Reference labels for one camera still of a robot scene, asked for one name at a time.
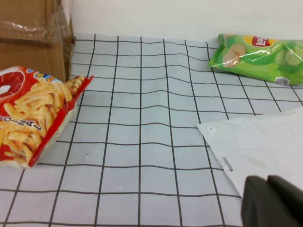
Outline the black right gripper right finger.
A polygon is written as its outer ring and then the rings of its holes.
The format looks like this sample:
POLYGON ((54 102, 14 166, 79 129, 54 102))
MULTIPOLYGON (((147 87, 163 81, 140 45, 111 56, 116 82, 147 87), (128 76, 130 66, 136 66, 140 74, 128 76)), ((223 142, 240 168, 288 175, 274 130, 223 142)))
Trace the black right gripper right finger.
POLYGON ((303 191, 278 175, 270 175, 267 182, 273 187, 290 214, 303 220, 303 191))

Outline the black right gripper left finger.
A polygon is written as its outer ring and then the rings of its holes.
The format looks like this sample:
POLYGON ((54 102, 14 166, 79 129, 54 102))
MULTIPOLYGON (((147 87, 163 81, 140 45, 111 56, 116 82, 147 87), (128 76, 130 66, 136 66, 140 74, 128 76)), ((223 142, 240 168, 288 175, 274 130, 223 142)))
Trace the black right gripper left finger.
POLYGON ((280 197, 258 176, 248 176, 242 198, 241 219, 244 227, 301 227, 287 210, 280 197))

